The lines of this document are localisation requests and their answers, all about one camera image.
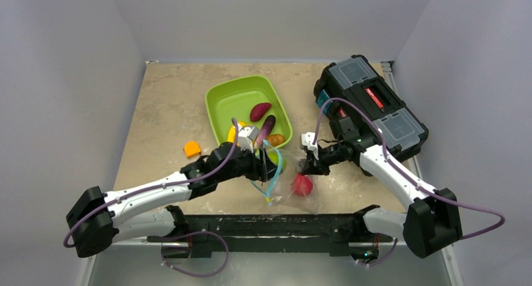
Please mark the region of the purple fake eggplant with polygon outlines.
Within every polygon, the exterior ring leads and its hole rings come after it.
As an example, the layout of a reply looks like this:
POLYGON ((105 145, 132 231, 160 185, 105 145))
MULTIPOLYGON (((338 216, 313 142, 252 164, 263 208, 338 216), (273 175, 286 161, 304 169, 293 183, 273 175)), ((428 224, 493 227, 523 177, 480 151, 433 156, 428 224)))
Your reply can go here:
POLYGON ((276 117, 274 115, 268 115, 264 120, 263 125, 258 133, 258 136, 254 142, 254 148, 258 149, 263 145, 264 140, 270 135, 271 131, 276 125, 276 117))

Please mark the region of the red fake apple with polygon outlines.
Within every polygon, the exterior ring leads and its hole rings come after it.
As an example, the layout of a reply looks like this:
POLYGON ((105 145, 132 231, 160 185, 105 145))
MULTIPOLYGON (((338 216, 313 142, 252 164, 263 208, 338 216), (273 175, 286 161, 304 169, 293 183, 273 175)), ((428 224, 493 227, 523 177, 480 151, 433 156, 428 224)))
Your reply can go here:
POLYGON ((310 177, 297 174, 296 177, 294 178, 291 188, 292 188, 292 192, 296 196, 306 197, 312 193, 312 190, 314 188, 314 183, 312 182, 310 177))

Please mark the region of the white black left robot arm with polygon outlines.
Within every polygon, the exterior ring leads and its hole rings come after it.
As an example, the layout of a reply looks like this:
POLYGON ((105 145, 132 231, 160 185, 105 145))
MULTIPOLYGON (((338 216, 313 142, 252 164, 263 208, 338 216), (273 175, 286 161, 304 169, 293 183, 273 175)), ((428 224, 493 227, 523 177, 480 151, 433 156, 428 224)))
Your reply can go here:
POLYGON ((127 221, 165 204, 207 195, 230 179, 278 180, 281 161, 272 161, 265 149, 252 152, 224 142, 179 171, 134 188, 103 192, 94 186, 84 190, 66 215, 65 248, 87 258, 107 249, 120 237, 128 238, 127 221))

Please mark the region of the brown fake kiwi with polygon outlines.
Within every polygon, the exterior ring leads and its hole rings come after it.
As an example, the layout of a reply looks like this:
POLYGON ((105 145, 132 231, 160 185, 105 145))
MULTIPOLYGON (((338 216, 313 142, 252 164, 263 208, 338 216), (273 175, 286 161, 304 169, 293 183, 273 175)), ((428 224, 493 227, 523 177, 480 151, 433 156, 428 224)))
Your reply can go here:
POLYGON ((266 140, 272 147, 280 147, 286 141, 286 138, 282 134, 270 134, 266 140))

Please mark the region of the clear zip top bag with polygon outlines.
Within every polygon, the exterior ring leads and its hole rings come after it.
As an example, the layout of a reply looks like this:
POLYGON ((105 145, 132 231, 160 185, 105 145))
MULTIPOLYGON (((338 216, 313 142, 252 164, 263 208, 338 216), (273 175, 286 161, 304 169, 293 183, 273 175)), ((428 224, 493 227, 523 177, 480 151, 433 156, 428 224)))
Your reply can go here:
MULTIPOLYGON (((257 151, 268 151, 270 149, 280 149, 272 147, 266 140, 263 142, 262 147, 257 151)), ((287 158, 287 167, 283 173, 280 172, 280 166, 277 167, 274 177, 267 182, 251 181, 251 185, 257 189, 266 202, 267 206, 280 207, 290 206, 297 208, 305 213, 317 214, 320 208, 319 192, 315 184, 314 178, 310 179, 314 183, 312 193, 306 197, 296 196, 292 192, 291 185, 297 174, 301 174, 301 165, 299 160, 292 155, 291 152, 280 149, 283 155, 287 158)))

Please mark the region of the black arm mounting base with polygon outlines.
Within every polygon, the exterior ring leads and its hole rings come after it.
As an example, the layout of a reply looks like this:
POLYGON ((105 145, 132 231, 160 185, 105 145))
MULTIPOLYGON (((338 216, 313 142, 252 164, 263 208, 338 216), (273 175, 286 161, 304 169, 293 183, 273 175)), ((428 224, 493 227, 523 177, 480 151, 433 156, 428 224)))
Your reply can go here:
POLYGON ((209 258, 213 252, 327 253, 331 257, 375 260, 378 244, 392 243, 390 236, 370 233, 362 216, 371 205, 344 214, 183 214, 169 206, 170 232, 150 235, 147 241, 169 245, 185 242, 192 258, 209 258))

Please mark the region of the green fake pear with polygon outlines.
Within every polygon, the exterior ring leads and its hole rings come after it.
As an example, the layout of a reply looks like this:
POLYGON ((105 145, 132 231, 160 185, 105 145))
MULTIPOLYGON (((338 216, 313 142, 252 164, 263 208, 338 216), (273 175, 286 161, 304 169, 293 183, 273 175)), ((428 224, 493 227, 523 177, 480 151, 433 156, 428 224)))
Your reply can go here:
POLYGON ((287 167, 287 158, 283 155, 280 149, 270 149, 267 151, 267 156, 275 167, 280 166, 280 172, 283 173, 287 167))

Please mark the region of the yellow fake banana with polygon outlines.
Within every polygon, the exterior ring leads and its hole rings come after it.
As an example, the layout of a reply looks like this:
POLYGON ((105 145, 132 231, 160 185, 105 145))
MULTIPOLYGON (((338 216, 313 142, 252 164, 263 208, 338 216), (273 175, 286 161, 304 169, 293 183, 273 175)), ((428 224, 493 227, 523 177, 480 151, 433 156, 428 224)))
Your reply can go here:
POLYGON ((235 138, 237 137, 238 132, 241 131, 246 126, 247 126, 247 123, 242 122, 242 121, 237 122, 237 127, 232 125, 228 131, 226 141, 233 143, 235 141, 235 138))

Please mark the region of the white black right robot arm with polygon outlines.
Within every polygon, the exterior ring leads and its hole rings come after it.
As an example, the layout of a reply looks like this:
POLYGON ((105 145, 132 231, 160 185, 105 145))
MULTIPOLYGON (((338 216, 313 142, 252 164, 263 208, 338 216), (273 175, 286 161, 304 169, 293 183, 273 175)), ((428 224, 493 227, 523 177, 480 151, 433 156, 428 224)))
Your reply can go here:
POLYGON ((353 162, 361 170, 377 178, 405 208, 404 213, 370 207, 358 213, 352 231, 356 238, 367 240, 374 234, 387 235, 404 241, 410 251, 425 258, 462 238, 458 207, 433 198, 439 195, 456 202, 455 194, 438 190, 414 175, 389 152, 383 152, 374 134, 359 134, 346 119, 336 140, 327 147, 317 143, 317 133, 301 135, 301 149, 306 158, 301 161, 303 175, 328 175, 330 167, 340 162, 353 162))

